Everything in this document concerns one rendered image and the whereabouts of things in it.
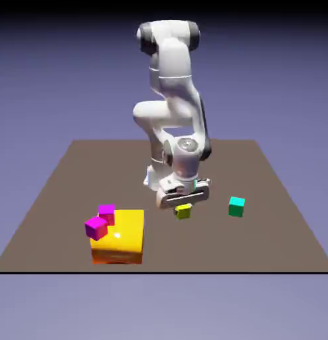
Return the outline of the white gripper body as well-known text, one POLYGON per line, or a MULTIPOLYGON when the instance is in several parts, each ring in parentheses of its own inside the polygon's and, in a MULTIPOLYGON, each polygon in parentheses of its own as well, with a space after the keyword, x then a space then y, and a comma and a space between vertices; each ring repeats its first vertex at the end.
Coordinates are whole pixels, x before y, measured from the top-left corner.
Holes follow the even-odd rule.
POLYGON ((156 194, 156 205, 160 209, 175 208, 185 204, 196 204, 206 201, 209 198, 210 179, 196 179, 194 181, 195 188, 191 193, 182 194, 178 189, 172 189, 169 193, 165 193, 163 189, 159 189, 156 194))

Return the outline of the small yellow-green cube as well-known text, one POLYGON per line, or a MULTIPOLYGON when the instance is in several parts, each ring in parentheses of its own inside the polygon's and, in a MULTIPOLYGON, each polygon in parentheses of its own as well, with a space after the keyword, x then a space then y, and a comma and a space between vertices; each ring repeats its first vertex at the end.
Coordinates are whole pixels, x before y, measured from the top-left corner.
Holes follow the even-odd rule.
POLYGON ((192 204, 187 203, 175 207, 174 213, 178 219, 189 218, 191 215, 192 204))

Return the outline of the small teal cube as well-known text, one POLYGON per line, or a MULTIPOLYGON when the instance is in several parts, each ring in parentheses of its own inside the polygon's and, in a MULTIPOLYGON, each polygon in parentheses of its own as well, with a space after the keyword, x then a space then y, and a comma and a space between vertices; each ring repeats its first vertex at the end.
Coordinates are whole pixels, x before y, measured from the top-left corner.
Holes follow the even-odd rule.
POLYGON ((228 203, 228 215, 243 217, 245 199, 240 197, 231 197, 228 203))

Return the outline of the small magenta cube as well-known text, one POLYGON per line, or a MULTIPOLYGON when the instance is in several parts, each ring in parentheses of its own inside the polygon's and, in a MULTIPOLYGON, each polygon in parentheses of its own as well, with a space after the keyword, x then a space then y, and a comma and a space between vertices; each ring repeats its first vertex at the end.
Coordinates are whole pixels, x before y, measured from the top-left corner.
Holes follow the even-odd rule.
POLYGON ((104 218, 93 216, 84 223, 86 236, 98 241, 108 233, 108 223, 104 218))
POLYGON ((114 205, 99 205, 98 216, 104 219, 109 226, 115 225, 115 206, 114 205))

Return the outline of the large yellow box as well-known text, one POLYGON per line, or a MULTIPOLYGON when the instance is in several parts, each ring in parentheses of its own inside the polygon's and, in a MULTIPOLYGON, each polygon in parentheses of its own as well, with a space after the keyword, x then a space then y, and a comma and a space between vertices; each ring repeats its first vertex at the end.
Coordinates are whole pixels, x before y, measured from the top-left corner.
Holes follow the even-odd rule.
POLYGON ((115 224, 103 238, 90 240, 94 264, 141 264, 144 210, 115 210, 115 224))

